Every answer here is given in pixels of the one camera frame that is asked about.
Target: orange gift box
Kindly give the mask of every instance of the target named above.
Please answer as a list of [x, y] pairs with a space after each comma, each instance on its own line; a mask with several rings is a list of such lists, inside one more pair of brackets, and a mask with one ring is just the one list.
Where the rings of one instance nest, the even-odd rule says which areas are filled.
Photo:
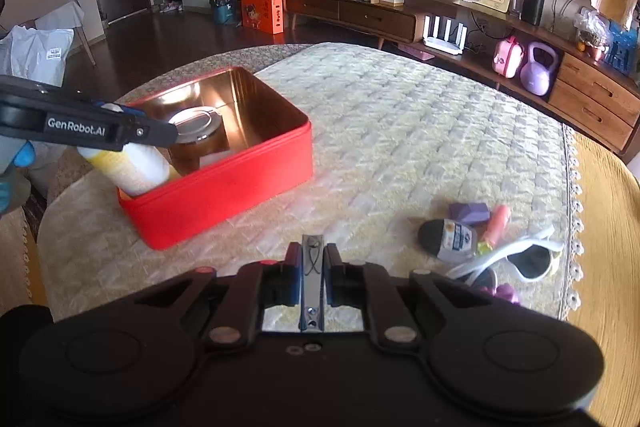
[[276, 34], [284, 31], [282, 0], [241, 0], [242, 26]]

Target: drawer handle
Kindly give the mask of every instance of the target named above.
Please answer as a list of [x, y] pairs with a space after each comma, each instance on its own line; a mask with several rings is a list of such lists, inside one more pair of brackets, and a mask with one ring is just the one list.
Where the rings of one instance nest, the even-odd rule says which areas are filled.
[[587, 109], [586, 107], [582, 108], [582, 112], [587, 115], [590, 116], [591, 118], [593, 118], [593, 120], [597, 121], [598, 123], [602, 123], [602, 118], [600, 118], [597, 114], [592, 113], [589, 109]]
[[608, 96], [609, 98], [613, 98], [613, 93], [612, 93], [612, 92], [610, 92], [610, 90], [609, 90], [609, 89], [607, 89], [606, 87], [602, 86], [601, 84], [599, 84], [599, 83], [597, 83], [597, 82], [594, 82], [594, 83], [593, 83], [593, 85], [594, 85], [594, 86], [598, 86], [601, 90], [603, 90], [605, 93], [607, 93], [607, 96]]

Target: blue glove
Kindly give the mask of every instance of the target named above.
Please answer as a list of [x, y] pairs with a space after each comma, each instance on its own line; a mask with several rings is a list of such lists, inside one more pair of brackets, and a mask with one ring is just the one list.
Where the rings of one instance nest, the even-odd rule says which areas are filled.
[[[33, 150], [33, 145], [27, 142], [15, 155], [14, 165], [16, 167], [28, 167], [33, 163], [34, 159], [36, 159], [36, 152]], [[8, 175], [8, 172], [0, 176], [0, 213], [4, 212], [9, 207], [9, 203], [11, 203], [12, 179], [13, 177]]]

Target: drawer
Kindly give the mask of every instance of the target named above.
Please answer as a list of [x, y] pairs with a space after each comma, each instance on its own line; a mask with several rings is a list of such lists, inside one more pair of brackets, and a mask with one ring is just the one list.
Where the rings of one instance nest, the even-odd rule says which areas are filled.
[[633, 128], [610, 110], [562, 80], [556, 80], [549, 104], [567, 113], [612, 146], [622, 150]]
[[377, 33], [390, 35], [399, 41], [414, 42], [415, 17], [399, 11], [341, 1], [340, 20]]
[[638, 121], [640, 100], [579, 58], [564, 54], [558, 78], [606, 107], [630, 126]]
[[325, 19], [339, 19], [338, 0], [285, 0], [285, 3], [285, 9], [289, 12]]

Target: purple kettlebell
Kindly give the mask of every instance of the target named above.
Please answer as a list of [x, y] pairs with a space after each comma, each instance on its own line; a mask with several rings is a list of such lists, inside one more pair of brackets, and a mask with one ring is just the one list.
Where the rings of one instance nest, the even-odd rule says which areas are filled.
[[[553, 57], [554, 63], [550, 68], [544, 67], [540, 62], [536, 62], [533, 56], [533, 50], [536, 48], [547, 52]], [[543, 96], [551, 86], [551, 75], [558, 66], [558, 54], [551, 47], [542, 42], [532, 42], [529, 45], [529, 62], [527, 62], [520, 71], [520, 81], [527, 91], [538, 96]]]

